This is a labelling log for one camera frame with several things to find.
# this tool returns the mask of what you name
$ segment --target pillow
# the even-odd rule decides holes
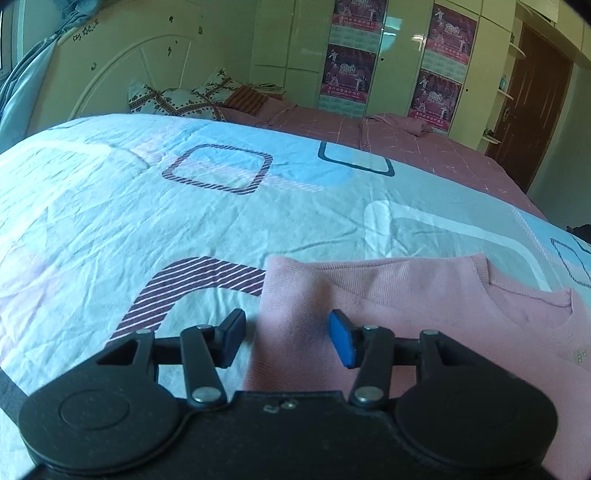
[[[268,98],[255,89],[247,85],[242,85],[222,105],[243,113],[248,113],[248,115],[256,115]]]
[[[132,82],[128,91],[128,101],[131,113],[226,121],[219,108],[209,99],[205,87],[191,92],[181,89],[159,92],[141,82]]]
[[[205,87],[191,90],[191,92],[195,92],[197,90],[205,88],[207,98],[209,98],[213,103],[221,105],[226,100],[228,100],[230,98],[230,95],[236,92],[241,86],[241,83],[232,80],[226,74],[225,69],[221,69],[218,71],[213,80],[210,80],[205,84]]]

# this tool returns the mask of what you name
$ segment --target black strap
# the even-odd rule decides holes
[[[18,412],[26,399],[26,393],[0,368],[0,408],[14,424],[17,424]]]

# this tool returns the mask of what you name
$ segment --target curtain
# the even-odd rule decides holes
[[[61,9],[62,25],[22,58],[0,89],[0,153],[25,138],[57,40],[69,29],[92,18],[105,3],[105,0],[53,1]]]

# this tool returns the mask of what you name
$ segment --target folded cloth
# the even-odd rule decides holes
[[[433,131],[431,125],[421,118],[409,118],[394,113],[379,113],[377,115],[368,115],[366,118],[398,126],[415,137],[422,137]]]
[[[399,337],[440,330],[544,391],[559,418],[544,466],[558,479],[589,478],[591,313],[574,291],[526,287],[482,254],[323,264],[272,257],[243,387],[348,395],[356,371],[342,366],[328,336],[336,308]],[[390,396],[414,383],[414,368],[395,367]]]

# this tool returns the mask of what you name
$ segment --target poster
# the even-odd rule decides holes
[[[422,68],[463,83],[477,25],[475,20],[435,4]]]
[[[365,114],[388,0],[335,0],[318,108]]]
[[[367,103],[376,54],[330,44],[328,51],[320,87],[321,95]]]
[[[336,0],[333,25],[382,33],[387,0]]]
[[[461,91],[459,83],[421,69],[408,116],[422,118],[436,130],[448,132]]]

